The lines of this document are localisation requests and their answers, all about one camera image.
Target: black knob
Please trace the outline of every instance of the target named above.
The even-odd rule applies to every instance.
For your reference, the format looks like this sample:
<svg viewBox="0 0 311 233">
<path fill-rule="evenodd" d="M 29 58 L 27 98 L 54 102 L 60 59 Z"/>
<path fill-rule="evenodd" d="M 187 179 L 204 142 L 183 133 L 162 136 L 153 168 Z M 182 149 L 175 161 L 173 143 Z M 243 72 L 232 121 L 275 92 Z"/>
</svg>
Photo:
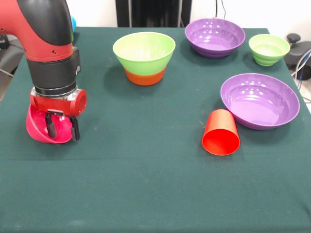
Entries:
<svg viewBox="0 0 311 233">
<path fill-rule="evenodd" d="M 287 39 L 290 43 L 294 44 L 297 43 L 301 39 L 301 37 L 296 33 L 290 33 L 287 35 Z"/>
</svg>

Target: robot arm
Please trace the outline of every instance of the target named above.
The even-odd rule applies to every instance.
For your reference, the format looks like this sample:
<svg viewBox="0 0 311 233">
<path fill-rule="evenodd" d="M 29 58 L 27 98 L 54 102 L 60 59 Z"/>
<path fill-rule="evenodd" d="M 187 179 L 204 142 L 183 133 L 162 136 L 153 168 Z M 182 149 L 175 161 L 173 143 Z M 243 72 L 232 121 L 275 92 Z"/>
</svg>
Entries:
<svg viewBox="0 0 311 233">
<path fill-rule="evenodd" d="M 66 0 L 1 0 L 0 33 L 15 35 L 24 47 L 34 84 L 31 105 L 46 113 L 49 135 L 56 136 L 51 115 L 62 114 L 78 140 L 76 117 L 86 107 L 86 92 L 76 85 L 80 56 Z"/>
</svg>

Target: red cup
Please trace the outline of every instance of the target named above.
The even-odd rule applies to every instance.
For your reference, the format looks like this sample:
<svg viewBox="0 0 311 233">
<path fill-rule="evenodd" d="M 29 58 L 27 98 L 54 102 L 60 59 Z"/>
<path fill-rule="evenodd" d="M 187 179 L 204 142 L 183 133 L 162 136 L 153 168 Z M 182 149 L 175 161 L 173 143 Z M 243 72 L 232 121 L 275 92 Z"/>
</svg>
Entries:
<svg viewBox="0 0 311 233">
<path fill-rule="evenodd" d="M 208 117 L 202 138 L 204 149 L 214 155 L 225 156 L 236 152 L 240 138 L 233 115 L 225 109 L 217 109 Z"/>
<path fill-rule="evenodd" d="M 44 143 L 66 143 L 71 140 L 72 123 L 66 116 L 52 116 L 52 121 L 55 125 L 56 137 L 51 138 L 48 134 L 48 129 L 45 122 L 45 113 L 33 107 L 28 108 L 26 129 L 29 136 L 39 142 Z"/>
</svg>

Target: blue object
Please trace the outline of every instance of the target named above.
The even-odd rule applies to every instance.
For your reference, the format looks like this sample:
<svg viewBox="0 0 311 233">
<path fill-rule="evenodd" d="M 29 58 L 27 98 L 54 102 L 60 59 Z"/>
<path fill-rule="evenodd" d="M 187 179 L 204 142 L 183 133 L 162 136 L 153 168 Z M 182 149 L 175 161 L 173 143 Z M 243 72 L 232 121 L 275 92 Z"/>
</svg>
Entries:
<svg viewBox="0 0 311 233">
<path fill-rule="evenodd" d="M 71 16 L 71 24 L 72 24 L 72 31 L 74 32 L 76 30 L 76 20 L 74 19 L 74 17 Z"/>
</svg>

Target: table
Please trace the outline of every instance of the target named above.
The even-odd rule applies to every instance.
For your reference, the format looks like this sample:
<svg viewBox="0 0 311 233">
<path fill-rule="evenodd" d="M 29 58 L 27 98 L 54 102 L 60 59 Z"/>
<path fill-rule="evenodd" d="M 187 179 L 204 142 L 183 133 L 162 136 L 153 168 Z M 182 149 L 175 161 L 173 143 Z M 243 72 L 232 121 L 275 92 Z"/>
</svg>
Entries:
<svg viewBox="0 0 311 233">
<path fill-rule="evenodd" d="M 121 36 L 168 34 L 176 50 L 163 80 L 129 82 L 112 51 Z M 0 232 L 307 232 L 311 229 L 311 116 L 270 131 L 238 124 L 240 149 L 208 154 L 201 138 L 209 113 L 224 108 L 221 84 L 260 72 L 299 93 L 284 61 L 257 65 L 247 41 L 207 59 L 180 28 L 77 28 L 88 92 L 81 140 L 35 142 L 26 132 L 31 78 L 23 58 L 0 105 Z"/>
</svg>

